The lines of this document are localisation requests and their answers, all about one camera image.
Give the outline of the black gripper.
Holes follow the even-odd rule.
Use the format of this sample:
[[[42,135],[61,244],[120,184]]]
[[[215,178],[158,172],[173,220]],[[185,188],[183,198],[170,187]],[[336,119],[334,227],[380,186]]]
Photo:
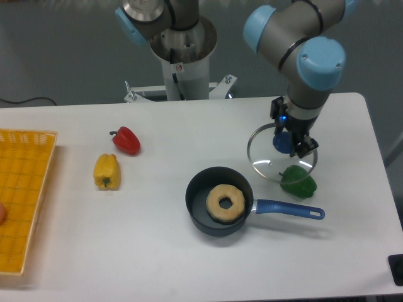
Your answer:
[[[318,109],[279,109],[276,114],[276,133],[279,134],[284,129],[289,132],[292,144],[291,157],[304,158],[318,148],[319,144],[316,140],[311,137],[305,137],[309,134],[318,115]]]

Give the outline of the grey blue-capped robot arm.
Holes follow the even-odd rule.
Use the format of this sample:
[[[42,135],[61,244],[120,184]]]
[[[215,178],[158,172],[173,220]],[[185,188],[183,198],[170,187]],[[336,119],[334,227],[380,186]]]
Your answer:
[[[294,1],[283,11],[260,6],[242,35],[254,53],[288,79],[287,93],[274,100],[276,132],[291,137],[291,155],[305,157],[318,144],[309,132],[338,84],[346,54],[323,32],[349,16],[356,1]],[[133,43],[148,44],[160,60],[167,98],[206,99],[209,57],[217,31],[201,16],[198,1],[124,1],[115,16]]]

